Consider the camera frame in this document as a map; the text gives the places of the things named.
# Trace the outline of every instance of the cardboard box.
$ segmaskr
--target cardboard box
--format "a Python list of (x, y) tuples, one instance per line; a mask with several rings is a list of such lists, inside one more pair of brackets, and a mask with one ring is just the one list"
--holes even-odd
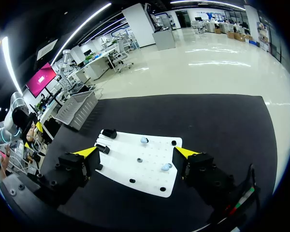
[(234, 38), (238, 41), (245, 42), (245, 36), (241, 33), (234, 33)]
[(234, 39), (234, 32), (228, 31), (227, 32), (227, 37), (230, 38), (230, 39)]
[(250, 36), (250, 35), (245, 35), (245, 39), (253, 40), (252, 36)]
[(221, 34), (220, 28), (217, 28), (217, 29), (215, 28), (215, 33), (216, 34)]

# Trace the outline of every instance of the hole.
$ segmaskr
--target hole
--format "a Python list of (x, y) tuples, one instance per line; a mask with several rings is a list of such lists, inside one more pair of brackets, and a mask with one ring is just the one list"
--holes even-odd
[(220, 181), (215, 181), (215, 186), (216, 187), (220, 187), (221, 186), (221, 182)]

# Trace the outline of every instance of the column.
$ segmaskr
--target column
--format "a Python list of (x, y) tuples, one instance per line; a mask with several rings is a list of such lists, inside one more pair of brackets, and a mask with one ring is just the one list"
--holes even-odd
[(253, 40), (259, 41), (259, 33), (257, 28), (257, 22), (260, 22), (258, 11), (253, 8), (252, 6), (244, 5), (246, 10), (248, 23), (249, 23), (249, 30), (250, 35), (252, 36)]
[(140, 47), (155, 44), (154, 26), (138, 3), (122, 11)]

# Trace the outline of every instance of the computer monitor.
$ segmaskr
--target computer monitor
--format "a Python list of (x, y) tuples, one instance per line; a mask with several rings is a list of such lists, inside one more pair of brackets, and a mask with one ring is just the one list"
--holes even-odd
[(56, 73), (46, 63), (37, 73), (27, 82), (26, 86), (32, 95), (36, 98), (42, 90), (56, 77)]
[(246, 22), (243, 22), (243, 27), (244, 27), (244, 28), (249, 28), (249, 27), (248, 27), (248, 24), (247, 24)]
[(84, 52), (84, 55), (88, 56), (88, 55), (90, 55), (90, 53), (91, 53), (91, 50), (89, 49), (88, 51)]

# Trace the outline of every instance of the office chair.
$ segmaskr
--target office chair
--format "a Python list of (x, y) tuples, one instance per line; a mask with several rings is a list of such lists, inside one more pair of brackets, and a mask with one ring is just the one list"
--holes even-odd
[(117, 43), (118, 47), (116, 48), (117, 52), (113, 54), (113, 63), (116, 65), (117, 71), (120, 73), (121, 70), (125, 67), (128, 67), (130, 69), (133, 63), (127, 61), (129, 55), (125, 52), (124, 41), (121, 40)]

